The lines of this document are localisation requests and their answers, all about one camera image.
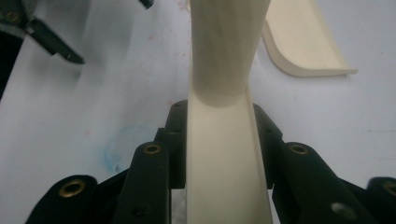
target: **white table surface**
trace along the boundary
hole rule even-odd
[[[396,177],[396,2],[319,0],[357,75],[284,74],[260,43],[250,85],[284,140],[313,147],[340,177],[365,187]],[[0,104],[0,218],[23,223],[70,175],[99,182],[188,97],[191,19],[184,0],[43,0],[36,15],[84,56],[74,65],[26,38]],[[181,200],[174,223],[183,223]]]

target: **flat cream bar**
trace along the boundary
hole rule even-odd
[[[191,0],[187,223],[272,223],[248,75],[269,1]]]

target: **cream curved piece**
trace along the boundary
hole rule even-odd
[[[192,0],[187,223],[272,223],[248,75],[269,1]]]
[[[262,29],[277,67],[297,77],[356,74],[332,38],[316,0],[273,0]]]

